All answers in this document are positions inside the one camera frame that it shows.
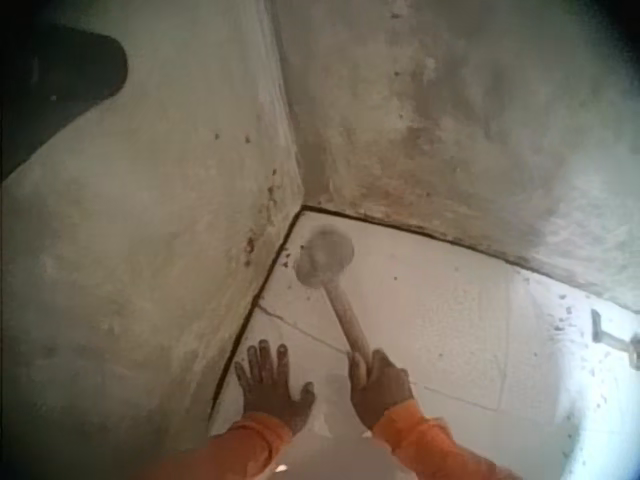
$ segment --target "crack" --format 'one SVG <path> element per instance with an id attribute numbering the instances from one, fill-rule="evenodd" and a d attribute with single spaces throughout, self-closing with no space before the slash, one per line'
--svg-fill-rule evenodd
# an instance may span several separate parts
<path id="1" fill-rule="evenodd" d="M 288 327 L 291 327 L 292 329 L 294 329 L 296 332 L 301 333 L 302 335 L 304 335 L 307 338 L 310 338 L 311 340 L 315 340 L 316 342 L 324 345 L 325 347 L 333 350 L 334 352 L 337 352 L 337 353 L 339 353 L 341 355 L 346 355 L 347 354 L 347 352 L 345 350 L 342 350 L 341 348 L 338 348 L 335 345 L 332 345 L 331 343 L 327 342 L 326 340 L 323 340 L 320 337 L 316 337 L 312 333 L 309 333 L 309 332 L 303 330 L 302 328 L 297 326 L 295 323 L 292 323 L 292 322 L 288 321 L 287 319 L 285 319 L 282 315 L 278 315 L 277 313 L 273 313 L 272 311 L 270 311 L 269 309 L 264 307 L 261 303 L 258 303 L 256 305 L 256 308 L 258 310 L 260 310 L 262 313 L 264 313 L 266 316 L 268 316 L 270 318 L 273 318 L 275 320 L 278 320 L 279 322 L 284 323 Z"/>

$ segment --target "wooden hammer handle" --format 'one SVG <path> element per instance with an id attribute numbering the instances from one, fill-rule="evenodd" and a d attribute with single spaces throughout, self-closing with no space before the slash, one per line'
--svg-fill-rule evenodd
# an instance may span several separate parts
<path id="1" fill-rule="evenodd" d="M 338 317 L 342 332 L 347 338 L 347 343 L 352 352 L 358 353 L 365 361 L 367 366 L 371 365 L 371 348 L 367 337 L 364 335 L 364 331 L 360 326 L 358 317 L 353 311 L 349 297 L 342 289 L 340 284 L 333 280 L 323 284 L 324 291 L 329 298 L 329 303 L 333 308 L 333 311 Z"/>

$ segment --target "wall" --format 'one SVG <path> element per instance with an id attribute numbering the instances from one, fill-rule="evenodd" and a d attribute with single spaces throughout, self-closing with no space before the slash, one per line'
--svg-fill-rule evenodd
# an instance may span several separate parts
<path id="1" fill-rule="evenodd" d="M 58 15 L 120 40 L 130 76 L 3 185 L 3 457 L 122 477 L 206 435 L 302 188 L 260 0 Z"/>
<path id="2" fill-rule="evenodd" d="M 640 95 L 576 2 L 275 0 L 305 202 L 640 310 Z"/>

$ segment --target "tiled floor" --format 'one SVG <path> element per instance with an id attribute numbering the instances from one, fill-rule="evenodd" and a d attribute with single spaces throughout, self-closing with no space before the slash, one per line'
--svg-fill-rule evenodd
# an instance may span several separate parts
<path id="1" fill-rule="evenodd" d="M 352 412 L 346 342 L 320 290 L 294 263 L 315 228 L 349 235 L 342 277 L 370 343 L 407 368 L 425 413 L 444 417 L 458 443 L 527 479 L 629 480 L 640 469 L 640 373 L 591 342 L 591 308 L 623 338 L 638 316 L 540 275 L 417 235 L 315 213 L 291 235 L 238 357 L 260 338 L 290 347 L 292 384 L 316 384 L 306 430 L 275 478 L 412 478 Z M 212 433 L 240 416 L 230 376 Z"/>

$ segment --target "human hand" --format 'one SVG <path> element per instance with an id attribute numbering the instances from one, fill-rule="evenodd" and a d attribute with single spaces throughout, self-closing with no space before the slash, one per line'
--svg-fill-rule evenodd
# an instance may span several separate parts
<path id="1" fill-rule="evenodd" d="M 380 349 L 373 351 L 369 371 L 360 355 L 349 353 L 349 380 L 351 403 L 369 430 L 388 409 L 413 398 L 407 371 L 396 367 Z"/>
<path id="2" fill-rule="evenodd" d="M 235 371 L 244 397 L 244 413 L 266 413 L 277 418 L 296 435 L 304 428 L 316 400 L 313 383 L 307 382 L 300 392 L 300 400 L 291 398 L 289 390 L 289 352 L 282 344 L 277 351 L 274 368 L 269 342 L 260 340 L 258 348 L 247 349 L 249 372 L 240 362 L 235 362 Z"/>

